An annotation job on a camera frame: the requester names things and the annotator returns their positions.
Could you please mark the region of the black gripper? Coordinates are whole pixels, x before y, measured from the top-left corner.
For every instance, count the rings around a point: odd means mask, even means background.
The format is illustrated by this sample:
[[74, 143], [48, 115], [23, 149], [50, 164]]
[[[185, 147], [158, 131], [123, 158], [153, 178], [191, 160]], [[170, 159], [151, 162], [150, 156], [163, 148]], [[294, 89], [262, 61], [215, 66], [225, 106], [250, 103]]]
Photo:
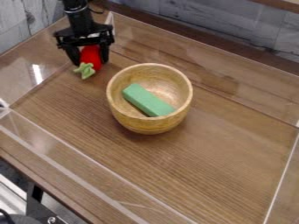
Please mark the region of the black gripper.
[[63, 48], [72, 64], [80, 64], [80, 49], [76, 46], [99, 45], [102, 63], [108, 63], [110, 45], [115, 42], [114, 26], [94, 21], [90, 10], [68, 11], [70, 27], [54, 33], [58, 47]]

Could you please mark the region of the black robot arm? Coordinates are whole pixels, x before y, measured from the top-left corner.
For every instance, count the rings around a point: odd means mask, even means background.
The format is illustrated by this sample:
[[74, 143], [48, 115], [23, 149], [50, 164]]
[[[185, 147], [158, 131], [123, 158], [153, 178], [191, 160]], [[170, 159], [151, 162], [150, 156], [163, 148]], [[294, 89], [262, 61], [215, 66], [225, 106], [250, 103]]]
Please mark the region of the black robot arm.
[[110, 46], [115, 43], [114, 25], [100, 24], [94, 20], [88, 0], [62, 0], [70, 27], [56, 31], [54, 37], [58, 48], [67, 53], [75, 66], [80, 64], [80, 48], [96, 46], [98, 56], [103, 63], [108, 62]]

